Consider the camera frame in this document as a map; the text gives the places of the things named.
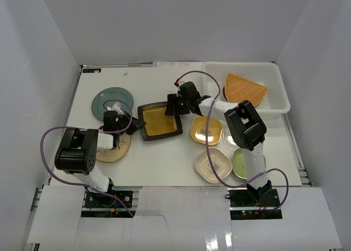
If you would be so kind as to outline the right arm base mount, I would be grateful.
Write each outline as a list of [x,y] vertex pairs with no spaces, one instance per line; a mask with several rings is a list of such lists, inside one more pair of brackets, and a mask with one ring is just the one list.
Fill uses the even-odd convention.
[[232,221],[282,219],[281,209],[275,210],[280,204],[276,189],[272,189],[257,203],[249,196],[246,189],[229,190],[224,198],[229,201]]

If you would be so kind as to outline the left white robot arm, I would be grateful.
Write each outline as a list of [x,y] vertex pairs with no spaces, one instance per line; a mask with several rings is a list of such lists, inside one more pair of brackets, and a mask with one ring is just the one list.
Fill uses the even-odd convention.
[[55,155],[55,168],[75,176],[91,191],[98,190],[97,200],[105,207],[114,204],[113,182],[95,166],[97,152],[116,151],[122,134],[132,135],[146,122],[128,112],[106,111],[99,129],[67,129]]

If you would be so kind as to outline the yellow panda square dish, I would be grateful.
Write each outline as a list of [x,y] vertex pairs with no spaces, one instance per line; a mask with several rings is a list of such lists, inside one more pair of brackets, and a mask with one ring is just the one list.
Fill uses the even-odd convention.
[[[207,117],[205,116],[194,118],[190,128],[190,136],[195,142],[205,144],[206,122]],[[214,118],[210,118],[208,125],[208,144],[217,144],[221,139],[222,131],[223,127],[220,121]]]

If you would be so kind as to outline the floral patterned round plate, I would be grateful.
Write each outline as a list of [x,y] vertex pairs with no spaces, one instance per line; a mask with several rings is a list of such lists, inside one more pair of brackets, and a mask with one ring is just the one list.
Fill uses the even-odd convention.
[[228,102],[227,97],[226,97],[226,94],[225,94],[225,86],[223,86],[223,88],[222,88],[222,96],[223,96],[223,99],[224,99],[226,102]]

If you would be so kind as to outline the beige bird branch plate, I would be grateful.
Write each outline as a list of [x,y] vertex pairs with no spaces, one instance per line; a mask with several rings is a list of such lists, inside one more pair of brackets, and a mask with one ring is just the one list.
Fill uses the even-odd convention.
[[97,160],[105,163],[121,159],[131,145],[131,136],[123,134],[105,134],[103,127],[99,128],[97,141]]

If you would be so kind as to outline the clear plastic dish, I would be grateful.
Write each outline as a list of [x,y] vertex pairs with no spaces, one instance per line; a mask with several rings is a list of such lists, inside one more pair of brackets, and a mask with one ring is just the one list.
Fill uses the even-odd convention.
[[231,147],[237,147],[237,144],[235,143],[233,137],[231,136],[229,128],[225,128],[223,132],[223,138],[224,141]]

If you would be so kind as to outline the cream panda square dish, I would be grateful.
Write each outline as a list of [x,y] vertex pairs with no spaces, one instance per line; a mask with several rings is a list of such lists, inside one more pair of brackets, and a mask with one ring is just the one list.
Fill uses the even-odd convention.
[[[219,149],[210,147],[210,156],[212,165],[217,175],[221,180],[224,180],[232,171],[231,160]],[[210,162],[208,160],[207,151],[204,150],[195,160],[194,163],[196,171],[210,184],[218,184],[219,181],[216,178]]]

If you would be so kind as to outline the black square amber plate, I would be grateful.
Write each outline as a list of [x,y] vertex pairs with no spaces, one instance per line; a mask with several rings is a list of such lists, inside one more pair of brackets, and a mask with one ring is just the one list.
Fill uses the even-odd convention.
[[180,116],[166,116],[167,102],[138,106],[138,119],[146,124],[140,131],[144,141],[156,141],[183,133]]

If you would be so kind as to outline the teal round plate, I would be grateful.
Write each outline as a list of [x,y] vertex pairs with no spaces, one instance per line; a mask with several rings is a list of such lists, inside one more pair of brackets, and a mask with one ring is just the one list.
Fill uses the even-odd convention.
[[94,117],[99,121],[103,121],[104,112],[104,102],[105,106],[111,108],[118,100],[117,106],[123,111],[129,112],[129,109],[132,109],[134,106],[134,99],[132,94],[121,87],[111,87],[102,90],[98,93],[92,101],[91,109]]

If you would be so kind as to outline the white plastic bin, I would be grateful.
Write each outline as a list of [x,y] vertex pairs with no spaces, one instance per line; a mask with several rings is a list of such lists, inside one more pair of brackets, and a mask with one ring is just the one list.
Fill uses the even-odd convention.
[[201,70],[217,80],[224,89],[228,73],[257,82],[268,88],[256,107],[263,120],[271,120],[289,112],[291,105],[278,66],[272,62],[204,62]]

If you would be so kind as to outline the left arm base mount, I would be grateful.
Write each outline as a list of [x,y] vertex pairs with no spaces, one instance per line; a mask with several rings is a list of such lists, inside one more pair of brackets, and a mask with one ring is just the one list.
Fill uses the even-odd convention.
[[135,215],[136,205],[134,192],[131,190],[111,190],[113,197],[87,191],[81,211],[83,218],[132,218]]

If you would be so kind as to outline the woven fan-shaped basket plate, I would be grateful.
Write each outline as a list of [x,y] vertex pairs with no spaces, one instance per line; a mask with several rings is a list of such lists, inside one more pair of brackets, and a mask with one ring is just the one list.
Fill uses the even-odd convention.
[[227,73],[224,86],[228,102],[240,103],[248,100],[254,107],[257,107],[268,93],[268,87],[233,73]]

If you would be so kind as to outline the green panda square dish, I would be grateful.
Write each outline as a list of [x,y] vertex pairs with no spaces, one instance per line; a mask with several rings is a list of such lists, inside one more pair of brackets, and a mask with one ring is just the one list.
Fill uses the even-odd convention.
[[250,180],[266,171],[266,160],[263,150],[236,149],[233,153],[233,172],[242,179]]

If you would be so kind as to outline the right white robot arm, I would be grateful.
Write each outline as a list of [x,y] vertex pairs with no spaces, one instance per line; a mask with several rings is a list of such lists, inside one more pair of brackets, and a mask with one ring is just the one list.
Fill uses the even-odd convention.
[[201,96],[193,82],[175,83],[178,91],[167,95],[166,116],[210,116],[225,121],[235,144],[241,148],[247,171],[248,201],[256,207],[267,201],[271,181],[266,174],[263,142],[267,128],[250,101],[238,104]]

